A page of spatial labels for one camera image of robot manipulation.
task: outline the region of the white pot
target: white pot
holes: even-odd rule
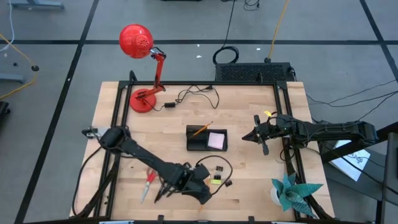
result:
[[[277,189],[275,187],[271,188],[271,200],[273,201],[274,204],[278,205],[278,206],[282,206],[279,202],[279,198],[278,198],[278,193],[277,193]]]

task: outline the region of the yellow sticky note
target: yellow sticky note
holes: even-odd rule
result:
[[[211,183],[211,184],[218,184],[218,185],[220,185],[220,184],[221,184],[221,180],[211,179],[211,180],[210,180],[210,183]]]
[[[268,116],[272,116],[272,114],[269,111],[264,111],[264,113]]]

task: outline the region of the wooden table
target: wooden table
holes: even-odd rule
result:
[[[117,82],[103,82],[93,126],[107,127],[111,123],[117,87]],[[135,86],[133,91],[139,88],[151,88],[151,86]],[[177,94],[187,88],[188,86],[180,85],[166,86],[166,92],[156,95],[156,108],[159,109],[165,102],[174,101]],[[121,159],[111,217],[113,220],[156,220],[158,215],[164,215],[165,220],[244,221],[248,220],[248,216],[254,216],[256,221],[294,220],[293,211],[283,212],[282,207],[273,204],[270,198],[271,179],[281,179],[285,172],[285,164],[279,158],[282,141],[280,139],[267,141],[270,153],[264,156],[260,145],[241,140],[253,129],[255,114],[258,114],[264,122],[267,118],[265,110],[276,111],[272,87],[215,86],[215,88],[220,94],[220,105],[216,110],[210,106],[204,96],[187,95],[183,103],[160,112],[152,110],[139,114],[129,109],[127,125],[130,127],[133,139],[165,161],[195,164],[197,160],[209,154],[225,157],[234,168],[233,185],[222,188],[199,212],[198,201],[186,195],[175,194],[169,198],[163,197],[154,203],[160,186],[156,180],[152,183],[144,203],[141,204],[147,166],[137,159]],[[303,83],[288,83],[288,88],[294,117],[311,121]],[[216,102],[214,92],[206,95]],[[285,112],[281,91],[280,96]],[[188,152],[186,125],[204,125],[210,121],[214,121],[211,129],[228,130],[228,151]],[[96,140],[89,140],[84,160],[98,146]],[[315,142],[311,142],[309,147],[318,150]],[[307,182],[324,184],[313,196],[329,215],[334,216],[320,156],[308,149],[302,149],[301,152]],[[102,150],[95,155],[83,171],[75,204],[77,211],[84,207],[98,188],[104,153]],[[221,159],[211,158],[203,163],[212,174],[215,173],[216,166],[224,167],[223,177],[229,174],[228,165]],[[107,194],[104,195],[103,203],[106,201],[106,196]],[[105,205],[101,206],[101,214],[104,213]]]

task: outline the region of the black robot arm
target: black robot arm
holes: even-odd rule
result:
[[[189,163],[164,162],[131,139],[128,129],[108,129],[99,143],[105,150],[132,155],[157,171],[164,184],[174,188],[172,192],[195,197],[203,205],[211,198],[210,188],[204,180],[210,175],[203,164],[192,167]]]
[[[276,125],[270,120],[276,119]],[[327,140],[352,140],[363,146],[372,145],[377,140],[376,130],[373,125],[364,121],[354,121],[336,124],[312,124],[293,118],[290,115],[277,115],[269,117],[267,122],[261,123],[258,115],[254,116],[254,129],[242,140],[262,144],[264,155],[269,150],[266,140],[288,136],[294,148],[306,147],[310,141]]]

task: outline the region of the red desk lamp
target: red desk lamp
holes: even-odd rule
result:
[[[128,25],[121,31],[119,45],[123,52],[132,58],[144,58],[152,53],[151,57],[157,61],[154,87],[151,90],[137,90],[130,97],[131,108],[138,113],[146,113],[156,105],[155,94],[166,91],[160,84],[166,54],[154,47],[154,39],[149,30],[139,24]]]

